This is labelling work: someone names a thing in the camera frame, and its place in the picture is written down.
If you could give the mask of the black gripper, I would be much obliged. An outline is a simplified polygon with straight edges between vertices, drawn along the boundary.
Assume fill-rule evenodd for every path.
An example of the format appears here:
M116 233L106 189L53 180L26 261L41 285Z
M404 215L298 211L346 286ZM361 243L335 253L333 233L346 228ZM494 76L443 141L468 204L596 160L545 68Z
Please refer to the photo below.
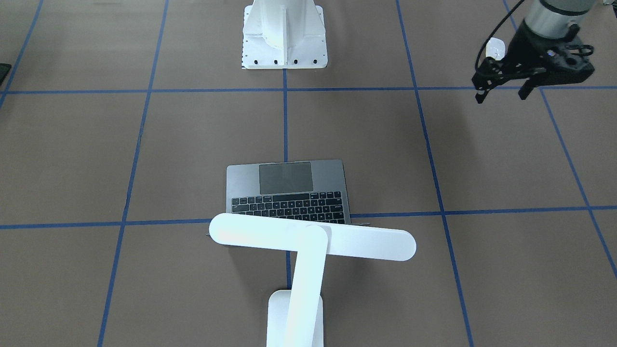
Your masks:
M528 27L519 27L503 64L494 58L485 58L476 67L471 79L476 90L476 102L482 104L489 92L507 83L509 77L528 78L518 91L522 100L540 86L586 81L595 72L595 67L588 57L581 55L578 29L568 29L563 38L545 38Z

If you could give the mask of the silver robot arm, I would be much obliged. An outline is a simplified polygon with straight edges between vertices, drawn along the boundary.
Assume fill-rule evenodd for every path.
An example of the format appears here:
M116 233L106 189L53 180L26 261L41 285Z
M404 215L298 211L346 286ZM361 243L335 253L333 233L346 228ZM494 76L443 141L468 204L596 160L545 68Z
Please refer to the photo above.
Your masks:
M472 83L481 104L494 88L523 80L525 100L541 86L582 83L595 71L594 47L579 38L580 24L592 0L534 0L509 46L491 33L478 52Z

